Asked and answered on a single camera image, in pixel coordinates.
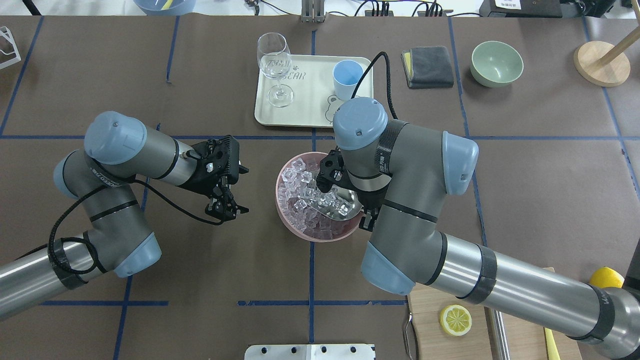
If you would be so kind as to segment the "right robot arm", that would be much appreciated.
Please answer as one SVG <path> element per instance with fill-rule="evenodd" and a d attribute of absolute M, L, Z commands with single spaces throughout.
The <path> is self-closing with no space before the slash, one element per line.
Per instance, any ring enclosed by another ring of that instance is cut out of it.
<path fill-rule="evenodd" d="M 594 346 L 613 360 L 639 358 L 639 251 L 622 288 L 600 288 L 436 229 L 448 195 L 463 194 L 477 164 L 475 141 L 389 118 L 357 96 L 333 116 L 338 150 L 321 162 L 317 186 L 356 192 L 371 206 L 361 264 L 379 289 L 405 296 L 416 284 L 529 321 Z"/>

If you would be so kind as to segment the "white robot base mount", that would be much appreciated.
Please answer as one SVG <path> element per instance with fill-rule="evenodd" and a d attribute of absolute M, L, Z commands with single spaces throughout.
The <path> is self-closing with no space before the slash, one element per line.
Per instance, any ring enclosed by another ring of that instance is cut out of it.
<path fill-rule="evenodd" d="M 248 347 L 245 360 L 375 360 L 374 344 L 256 344 Z"/>

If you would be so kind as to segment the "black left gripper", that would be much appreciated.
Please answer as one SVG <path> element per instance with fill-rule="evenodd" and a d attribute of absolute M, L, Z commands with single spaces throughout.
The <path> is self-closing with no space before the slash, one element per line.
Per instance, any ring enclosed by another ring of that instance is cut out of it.
<path fill-rule="evenodd" d="M 196 164 L 194 173 L 181 188 L 207 196 L 209 203 L 205 214 L 217 220 L 235 220 L 238 213 L 250 211 L 248 207 L 238 205 L 230 187 L 238 182 L 239 175 L 249 172 L 240 164 L 239 155 L 240 144 L 231 135 L 199 142 L 181 154 L 182 158 L 192 159 Z"/>

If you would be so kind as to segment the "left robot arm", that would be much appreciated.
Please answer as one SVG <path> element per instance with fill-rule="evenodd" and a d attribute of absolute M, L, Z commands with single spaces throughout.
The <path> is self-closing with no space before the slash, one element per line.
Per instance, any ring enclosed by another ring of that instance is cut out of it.
<path fill-rule="evenodd" d="M 158 240 L 131 189 L 138 175 L 206 196 L 210 225 L 246 214 L 230 189 L 249 171 L 239 155 L 233 136 L 187 145 L 119 112 L 99 114 L 83 148 L 54 169 L 55 186 L 74 200 L 72 208 L 84 207 L 92 227 L 80 235 L 57 236 L 66 210 L 46 244 L 1 267 L 1 319 L 108 272 L 126 278 L 160 259 Z"/>

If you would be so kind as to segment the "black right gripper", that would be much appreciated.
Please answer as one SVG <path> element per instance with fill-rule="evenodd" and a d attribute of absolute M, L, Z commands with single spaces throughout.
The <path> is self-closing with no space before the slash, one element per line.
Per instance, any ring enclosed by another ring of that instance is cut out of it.
<path fill-rule="evenodd" d="M 364 217 L 359 220 L 358 227 L 362 230 L 373 231 L 381 209 L 381 190 L 363 190 L 352 184 L 345 166 L 341 151 L 336 148 L 330 150 L 320 164 L 315 178 L 317 188 L 327 193 L 332 186 L 354 191 L 362 205 Z"/>

